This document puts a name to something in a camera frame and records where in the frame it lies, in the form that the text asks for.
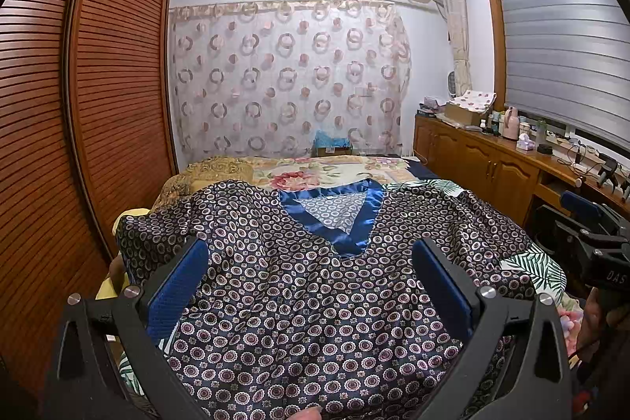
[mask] gray zebra blind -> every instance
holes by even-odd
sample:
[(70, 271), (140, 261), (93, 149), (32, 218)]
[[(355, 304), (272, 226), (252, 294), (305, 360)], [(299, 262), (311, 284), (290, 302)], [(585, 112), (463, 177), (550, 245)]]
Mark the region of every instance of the gray zebra blind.
[(630, 150), (630, 25), (616, 0), (501, 0), (506, 105)]

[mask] window blind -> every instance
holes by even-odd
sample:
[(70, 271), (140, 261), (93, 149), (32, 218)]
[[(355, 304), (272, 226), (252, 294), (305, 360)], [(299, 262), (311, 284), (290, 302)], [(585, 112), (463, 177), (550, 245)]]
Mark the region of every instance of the window blind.
[(501, 0), (506, 105), (630, 150), (630, 24), (616, 0)]

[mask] pink kettle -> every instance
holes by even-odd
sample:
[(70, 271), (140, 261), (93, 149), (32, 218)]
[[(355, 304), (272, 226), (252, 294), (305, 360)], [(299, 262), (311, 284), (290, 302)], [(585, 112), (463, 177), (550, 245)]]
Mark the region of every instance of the pink kettle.
[(503, 126), (503, 137), (516, 141), (519, 139), (519, 110), (515, 107), (508, 107), (505, 112), (505, 125)]

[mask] cabinet door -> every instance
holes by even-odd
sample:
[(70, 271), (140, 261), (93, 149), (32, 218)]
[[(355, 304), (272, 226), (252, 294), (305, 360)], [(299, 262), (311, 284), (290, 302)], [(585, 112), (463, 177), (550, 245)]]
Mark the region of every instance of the cabinet door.
[(462, 137), (458, 158), (461, 161), (459, 185), (470, 189), (484, 201), (491, 199), (490, 173), (495, 152), (487, 144)]
[(453, 128), (439, 127), (434, 130), (429, 150), (428, 167), (441, 179), (458, 182), (458, 135)]
[(426, 164), (429, 160), (431, 137), (431, 126), (426, 122), (421, 121), (420, 118), (417, 118), (416, 131), (413, 140), (413, 150), (416, 157), (418, 157), (418, 159), (420, 159), (424, 164)]
[(536, 186), (538, 168), (501, 153), (497, 153), (492, 167), (492, 205), (522, 226)]

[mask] curtain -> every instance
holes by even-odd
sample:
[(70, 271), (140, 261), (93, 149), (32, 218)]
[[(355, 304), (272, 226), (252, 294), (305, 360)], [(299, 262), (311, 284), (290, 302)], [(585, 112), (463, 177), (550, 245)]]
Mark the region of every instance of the curtain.
[(471, 90), (470, 69), (468, 64), (468, 19), (466, 15), (466, 0), (443, 0), (446, 9), (450, 48), (455, 60), (455, 89), (456, 96)]
[(394, 4), (272, 1), (176, 8), (169, 83), (188, 162), (309, 155), (318, 129), (396, 154), (411, 73)]

